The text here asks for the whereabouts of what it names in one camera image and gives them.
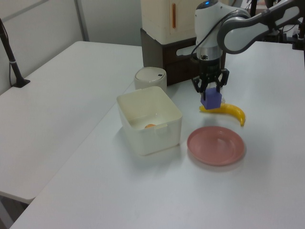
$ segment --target table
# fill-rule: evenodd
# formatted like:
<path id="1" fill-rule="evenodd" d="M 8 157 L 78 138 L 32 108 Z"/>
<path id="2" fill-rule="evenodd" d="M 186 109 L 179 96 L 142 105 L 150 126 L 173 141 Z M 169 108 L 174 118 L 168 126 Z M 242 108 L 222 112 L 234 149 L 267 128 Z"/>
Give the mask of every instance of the table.
<path id="1" fill-rule="evenodd" d="M 180 145 L 138 156 L 114 106 L 12 229 L 304 228 L 303 52 L 256 42 L 227 55 L 226 67 L 222 93 L 245 111 L 244 127 L 231 116 L 200 113 L 192 83 L 175 84 L 168 95 L 183 114 Z M 186 140 L 207 125 L 237 132 L 245 157 L 225 167 L 196 161 Z"/>
<path id="2" fill-rule="evenodd" d="M 141 47 L 76 42 L 2 94 L 0 195 L 30 203 L 142 66 Z"/>

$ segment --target white plastic container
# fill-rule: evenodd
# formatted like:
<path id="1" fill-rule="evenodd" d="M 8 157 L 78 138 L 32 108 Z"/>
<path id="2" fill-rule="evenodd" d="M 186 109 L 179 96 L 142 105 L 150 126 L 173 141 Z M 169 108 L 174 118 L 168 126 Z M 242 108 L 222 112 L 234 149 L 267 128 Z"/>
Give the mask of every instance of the white plastic container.
<path id="1" fill-rule="evenodd" d="M 135 89 L 158 86 L 166 92 L 166 71 L 162 68 L 145 67 L 140 69 L 134 76 Z"/>
<path id="2" fill-rule="evenodd" d="M 182 113 L 160 87 L 120 95 L 117 102 L 123 129 L 137 154 L 179 144 Z M 148 124 L 156 126 L 145 128 Z"/>
<path id="3" fill-rule="evenodd" d="M 203 0 L 141 0 L 142 27 L 160 44 L 196 37 L 195 10 Z"/>

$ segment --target white lid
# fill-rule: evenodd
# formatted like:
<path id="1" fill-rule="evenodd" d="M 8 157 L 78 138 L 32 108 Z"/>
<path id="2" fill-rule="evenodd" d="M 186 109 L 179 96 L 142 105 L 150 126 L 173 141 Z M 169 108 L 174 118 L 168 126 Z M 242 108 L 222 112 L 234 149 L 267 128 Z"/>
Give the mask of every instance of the white lid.
<path id="1" fill-rule="evenodd" d="M 162 68 L 145 67 L 140 69 L 135 78 L 147 82 L 153 82 L 162 79 L 166 74 L 166 71 Z"/>

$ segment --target orange handle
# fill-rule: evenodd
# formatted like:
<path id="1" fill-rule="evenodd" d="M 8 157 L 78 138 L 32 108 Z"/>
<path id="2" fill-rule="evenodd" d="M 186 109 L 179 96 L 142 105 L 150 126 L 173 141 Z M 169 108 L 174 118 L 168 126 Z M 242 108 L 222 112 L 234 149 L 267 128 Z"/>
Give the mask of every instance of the orange handle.
<path id="1" fill-rule="evenodd" d="M 172 4 L 172 22 L 173 22 L 173 28 L 176 29 L 176 4 Z"/>

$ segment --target purple cube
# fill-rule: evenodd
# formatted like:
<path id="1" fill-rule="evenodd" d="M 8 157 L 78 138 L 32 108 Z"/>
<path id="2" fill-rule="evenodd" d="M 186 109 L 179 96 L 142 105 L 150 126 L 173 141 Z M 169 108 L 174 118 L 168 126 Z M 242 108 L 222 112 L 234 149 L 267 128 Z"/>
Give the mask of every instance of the purple cube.
<path id="1" fill-rule="evenodd" d="M 201 103 L 206 110 L 211 110 L 220 107 L 221 98 L 222 95 L 217 92 L 216 87 L 208 88 L 205 90 L 205 100 L 203 100 L 203 95 L 201 96 Z"/>

